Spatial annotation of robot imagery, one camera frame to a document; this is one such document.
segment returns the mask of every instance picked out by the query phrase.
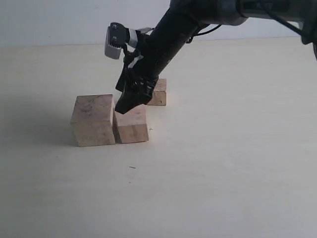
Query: white wall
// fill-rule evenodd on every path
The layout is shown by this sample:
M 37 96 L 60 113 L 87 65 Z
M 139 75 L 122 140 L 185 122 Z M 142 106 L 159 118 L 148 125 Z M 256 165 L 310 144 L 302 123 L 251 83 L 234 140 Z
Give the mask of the white wall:
M 170 0 L 1 0 L 0 47 L 103 43 L 106 27 L 155 26 Z M 249 19 L 200 39 L 294 36 L 271 20 Z

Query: robotic arm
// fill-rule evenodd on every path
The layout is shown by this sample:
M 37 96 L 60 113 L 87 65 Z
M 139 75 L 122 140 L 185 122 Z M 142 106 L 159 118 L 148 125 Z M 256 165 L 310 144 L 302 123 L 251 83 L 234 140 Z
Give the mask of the robotic arm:
M 133 30 L 120 23 L 108 27 L 105 55 L 119 59 L 122 49 L 125 54 L 116 85 L 122 95 L 115 110 L 125 114 L 147 104 L 159 74 L 202 29 L 210 24 L 238 26 L 249 17 L 280 22 L 301 35 L 303 44 L 313 43 L 317 57 L 317 0 L 171 0 L 154 29 Z M 300 28 L 288 21 L 297 22 Z M 127 45 L 134 51 L 128 51 Z

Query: white tabletop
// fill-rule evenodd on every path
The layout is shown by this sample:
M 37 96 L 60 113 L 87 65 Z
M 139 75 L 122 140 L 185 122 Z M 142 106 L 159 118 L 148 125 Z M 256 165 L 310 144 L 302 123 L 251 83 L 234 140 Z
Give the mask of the white tabletop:
M 187 45 L 162 74 L 168 106 L 147 108 L 149 142 L 78 148 L 76 96 L 119 95 L 103 50 L 0 50 L 0 237 L 317 237 L 311 46 Z

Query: wooden block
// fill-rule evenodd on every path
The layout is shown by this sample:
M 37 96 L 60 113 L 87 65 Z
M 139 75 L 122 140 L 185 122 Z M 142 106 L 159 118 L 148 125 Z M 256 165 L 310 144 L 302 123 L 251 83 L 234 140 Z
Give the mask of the wooden block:
M 149 140 L 146 106 L 140 105 L 126 114 L 114 112 L 117 143 L 137 143 Z
M 166 79 L 160 78 L 154 89 L 153 98 L 147 104 L 149 106 L 166 106 Z
M 113 108 L 113 95 L 77 97 L 70 124 L 79 146 L 115 144 Z

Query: black cable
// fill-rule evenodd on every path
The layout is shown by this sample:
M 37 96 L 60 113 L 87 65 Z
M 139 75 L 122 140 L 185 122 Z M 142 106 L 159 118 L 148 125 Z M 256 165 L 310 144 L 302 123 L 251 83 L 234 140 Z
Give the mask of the black cable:
M 288 23 L 287 21 L 283 20 L 282 18 L 280 18 L 279 16 L 275 15 L 273 12 L 271 12 L 265 5 L 265 3 L 263 2 L 263 0 L 258 0 L 261 8 L 266 12 L 266 14 L 272 18 L 273 20 L 277 21 L 278 23 L 282 24 L 283 26 L 286 26 L 288 29 L 294 31 L 295 33 L 297 33 L 300 36 L 303 36 L 307 39 L 310 39 L 311 37 L 307 34 L 305 34 L 301 29 L 293 26 L 291 23 Z
M 202 33 L 197 33 L 195 36 L 203 36 L 203 35 L 206 35 L 206 34 L 209 34 L 217 29 L 219 29 L 222 25 L 217 25 L 216 27 L 214 27 L 213 29 L 209 30 L 209 31 L 206 31 L 206 32 L 202 32 Z

